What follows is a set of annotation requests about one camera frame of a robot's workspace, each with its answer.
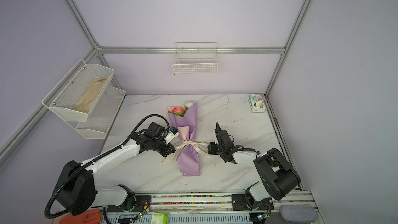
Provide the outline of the cream printed ribbon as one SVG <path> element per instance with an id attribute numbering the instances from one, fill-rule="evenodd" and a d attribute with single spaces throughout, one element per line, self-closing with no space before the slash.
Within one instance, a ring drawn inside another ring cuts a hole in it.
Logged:
<path id="1" fill-rule="evenodd" d="M 175 149 L 175 153 L 167 156 L 166 158 L 164 158 L 159 165 L 164 165 L 167 161 L 173 161 L 173 160 L 177 160 L 178 156 L 182 153 L 182 151 L 184 150 L 185 147 L 187 146 L 192 146 L 194 148 L 194 150 L 197 153 L 205 153 L 207 154 L 207 146 L 209 145 L 209 143 L 205 143 L 205 142 L 194 142 L 194 141 L 182 141 L 180 144 L 178 144 Z"/>

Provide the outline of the pink purple wrapping paper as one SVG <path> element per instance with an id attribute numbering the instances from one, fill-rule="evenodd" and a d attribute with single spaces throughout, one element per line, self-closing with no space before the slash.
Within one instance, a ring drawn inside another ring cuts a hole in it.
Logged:
<path id="1" fill-rule="evenodd" d="M 176 148 L 176 161 L 183 176 L 200 176 L 200 158 L 197 136 L 198 105 L 187 101 L 184 105 L 169 107 L 168 116 L 173 127 L 177 128 L 181 144 Z"/>

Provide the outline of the white blue fake rose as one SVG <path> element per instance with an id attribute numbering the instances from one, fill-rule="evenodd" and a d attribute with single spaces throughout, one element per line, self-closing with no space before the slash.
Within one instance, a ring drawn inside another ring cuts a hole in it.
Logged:
<path id="1" fill-rule="evenodd" d="M 192 107 L 194 104 L 195 104 L 195 102 L 193 102 L 193 101 L 187 101 L 187 102 L 185 103 L 184 107 L 185 107 L 185 108 L 190 108 L 190 107 Z"/>

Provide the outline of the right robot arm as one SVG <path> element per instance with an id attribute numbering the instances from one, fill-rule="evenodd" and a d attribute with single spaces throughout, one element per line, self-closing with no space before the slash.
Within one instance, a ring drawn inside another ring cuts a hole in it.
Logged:
<path id="1" fill-rule="evenodd" d="M 273 200 L 281 200 L 301 183 L 301 178 L 286 157 L 277 148 L 261 154 L 253 148 L 235 145 L 234 139 L 217 123 L 215 142 L 208 145 L 208 154 L 219 155 L 225 162 L 243 164 L 255 168 L 260 181 L 245 190 L 244 194 L 233 194 L 235 211 L 273 209 Z"/>

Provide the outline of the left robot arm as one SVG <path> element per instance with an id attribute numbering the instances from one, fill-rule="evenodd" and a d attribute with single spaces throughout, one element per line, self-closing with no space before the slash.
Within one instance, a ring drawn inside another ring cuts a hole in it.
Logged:
<path id="1" fill-rule="evenodd" d="M 139 206 L 135 192 L 124 184 L 99 186 L 97 182 L 121 163 L 145 151 L 158 152 L 162 157 L 175 153 L 171 140 L 179 136 L 178 129 L 168 124 L 163 127 L 152 122 L 140 130 L 140 126 L 152 115 L 144 117 L 114 148 L 83 162 L 68 162 L 59 176 L 52 196 L 45 206 L 47 219 L 72 214 L 78 216 L 93 207 L 117 206 L 130 211 Z"/>

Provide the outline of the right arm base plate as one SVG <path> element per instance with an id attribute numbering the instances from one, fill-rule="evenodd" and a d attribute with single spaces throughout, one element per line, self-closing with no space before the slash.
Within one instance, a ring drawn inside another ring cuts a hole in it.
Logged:
<path id="1" fill-rule="evenodd" d="M 232 207 L 234 211 L 272 211 L 274 204 L 272 198 L 265 198 L 256 201 L 249 194 L 231 195 Z"/>

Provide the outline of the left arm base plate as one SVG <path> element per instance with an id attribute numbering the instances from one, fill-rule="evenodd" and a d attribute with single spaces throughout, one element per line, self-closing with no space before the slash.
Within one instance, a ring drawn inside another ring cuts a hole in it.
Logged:
<path id="1" fill-rule="evenodd" d="M 144 210 L 144 207 L 149 207 L 151 204 L 151 195 L 135 195 L 134 197 L 127 197 L 121 205 L 109 205 L 107 211 L 110 213 L 139 213 Z"/>

